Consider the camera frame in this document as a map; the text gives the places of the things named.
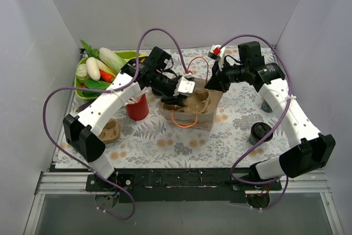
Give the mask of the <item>stack of dark plastic cups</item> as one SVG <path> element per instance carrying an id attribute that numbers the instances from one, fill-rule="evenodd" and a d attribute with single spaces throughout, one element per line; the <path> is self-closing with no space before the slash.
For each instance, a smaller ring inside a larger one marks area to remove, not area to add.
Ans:
<path id="1" fill-rule="evenodd" d="M 261 109 L 266 113 L 272 113 L 272 108 L 266 100 L 262 101 Z"/>

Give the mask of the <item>black cup lid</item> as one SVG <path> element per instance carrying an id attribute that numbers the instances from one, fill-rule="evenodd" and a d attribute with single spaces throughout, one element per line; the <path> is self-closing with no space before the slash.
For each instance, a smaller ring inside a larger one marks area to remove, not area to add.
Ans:
<path id="1" fill-rule="evenodd" d="M 267 123 L 257 122 L 251 127 L 251 135 L 264 138 L 271 129 Z"/>

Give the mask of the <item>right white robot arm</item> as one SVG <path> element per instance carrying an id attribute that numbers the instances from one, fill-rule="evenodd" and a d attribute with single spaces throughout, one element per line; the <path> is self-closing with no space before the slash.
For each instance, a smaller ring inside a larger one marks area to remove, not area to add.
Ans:
<path id="1" fill-rule="evenodd" d="M 220 45 L 210 48 L 208 57 L 216 62 L 206 88 L 227 92 L 232 83 L 246 82 L 253 86 L 276 115 L 290 147 L 278 157 L 251 165 L 248 176 L 238 181 L 259 190 L 279 177 L 295 178 L 323 168 L 336 141 L 332 135 L 322 134 L 308 119 L 292 95 L 288 75 L 278 64 L 265 63 L 257 41 L 238 46 L 238 64 L 228 63 L 225 51 Z"/>

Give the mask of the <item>paper takeout bag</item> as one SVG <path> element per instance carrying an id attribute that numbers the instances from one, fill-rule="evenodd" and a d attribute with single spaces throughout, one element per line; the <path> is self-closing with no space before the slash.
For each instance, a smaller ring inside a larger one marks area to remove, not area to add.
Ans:
<path id="1" fill-rule="evenodd" d="M 180 128 L 197 128 L 210 131 L 216 119 L 218 104 L 223 93 L 205 89 L 210 78 L 210 67 L 207 66 L 205 79 L 195 79 L 195 91 L 184 101 L 184 106 L 158 103 L 161 115 Z"/>

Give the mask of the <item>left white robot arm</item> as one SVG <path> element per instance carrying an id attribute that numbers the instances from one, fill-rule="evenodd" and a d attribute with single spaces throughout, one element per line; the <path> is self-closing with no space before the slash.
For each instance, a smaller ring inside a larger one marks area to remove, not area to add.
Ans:
<path id="1" fill-rule="evenodd" d="M 127 62 L 115 80 L 89 107 L 73 117 L 68 114 L 63 119 L 67 143 L 87 162 L 89 170 L 99 174 L 98 184 L 103 190 L 116 187 L 114 167 L 105 155 L 105 144 L 99 135 L 113 115 L 128 100 L 144 88 L 152 88 L 176 105 L 182 105 L 195 90 L 191 73 L 169 78 L 163 74 L 171 55 L 159 47 L 140 62 L 132 59 Z"/>

